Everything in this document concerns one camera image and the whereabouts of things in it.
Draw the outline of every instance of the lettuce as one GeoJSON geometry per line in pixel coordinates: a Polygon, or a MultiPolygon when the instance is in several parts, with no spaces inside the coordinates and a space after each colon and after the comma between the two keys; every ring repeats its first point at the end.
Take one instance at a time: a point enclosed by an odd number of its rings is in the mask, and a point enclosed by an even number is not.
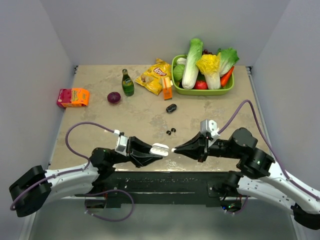
{"type": "Polygon", "coordinates": [[[204,54],[196,62],[200,72],[204,75],[208,89],[219,89],[220,53],[218,55],[204,54]]]}
{"type": "Polygon", "coordinates": [[[196,62],[201,59],[204,43],[199,38],[193,38],[190,40],[190,49],[188,56],[186,57],[186,64],[183,72],[182,86],[184,89],[193,89],[199,68],[196,66],[196,62]]]}
{"type": "Polygon", "coordinates": [[[178,64],[177,66],[175,66],[174,69],[173,69],[173,79],[174,79],[174,81],[181,82],[182,77],[184,76],[184,71],[185,71],[185,65],[178,64]]]}
{"type": "Polygon", "coordinates": [[[233,49],[232,47],[223,50],[219,48],[217,54],[218,53],[221,53],[219,75],[220,77],[222,77],[227,72],[229,72],[229,70],[233,65],[236,64],[236,62],[238,62],[239,57],[237,55],[237,50],[233,49]]]}

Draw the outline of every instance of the red onion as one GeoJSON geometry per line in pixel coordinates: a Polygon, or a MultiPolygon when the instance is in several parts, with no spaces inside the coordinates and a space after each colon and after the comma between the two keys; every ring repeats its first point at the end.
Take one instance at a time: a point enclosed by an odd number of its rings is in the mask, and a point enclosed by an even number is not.
{"type": "Polygon", "coordinates": [[[113,91],[108,94],[108,102],[111,104],[117,104],[120,102],[121,96],[120,93],[113,91]]]}

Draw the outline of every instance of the white cabbage stalk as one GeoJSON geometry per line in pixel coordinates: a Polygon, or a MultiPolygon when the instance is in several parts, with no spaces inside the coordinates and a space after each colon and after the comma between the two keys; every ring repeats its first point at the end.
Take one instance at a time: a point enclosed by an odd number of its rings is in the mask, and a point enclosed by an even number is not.
{"type": "Polygon", "coordinates": [[[191,39],[182,78],[182,87],[184,89],[193,89],[196,84],[199,73],[196,62],[201,59],[203,47],[204,43],[199,38],[191,39]]]}
{"type": "Polygon", "coordinates": [[[213,72],[209,74],[203,74],[208,89],[219,89],[221,87],[220,76],[218,72],[213,72]]]}
{"type": "Polygon", "coordinates": [[[183,65],[186,65],[187,63],[187,59],[183,58],[183,57],[179,57],[176,61],[176,64],[183,64],[183,65]]]}

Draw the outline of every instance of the lay's logo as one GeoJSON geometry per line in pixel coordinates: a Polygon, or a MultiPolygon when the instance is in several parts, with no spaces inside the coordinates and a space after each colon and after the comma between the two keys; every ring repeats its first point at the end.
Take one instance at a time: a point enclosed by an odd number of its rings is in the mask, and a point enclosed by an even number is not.
{"type": "Polygon", "coordinates": [[[160,76],[165,76],[167,75],[165,72],[163,72],[159,67],[156,67],[154,70],[153,70],[156,74],[160,75],[160,76]]]}

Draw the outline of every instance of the red and orange box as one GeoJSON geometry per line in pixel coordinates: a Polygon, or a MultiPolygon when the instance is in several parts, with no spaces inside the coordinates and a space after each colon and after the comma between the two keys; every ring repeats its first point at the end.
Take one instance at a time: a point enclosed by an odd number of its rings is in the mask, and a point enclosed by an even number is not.
{"type": "Polygon", "coordinates": [[[89,97],[89,91],[83,88],[60,89],[56,104],[61,108],[88,106],[89,97]]]}

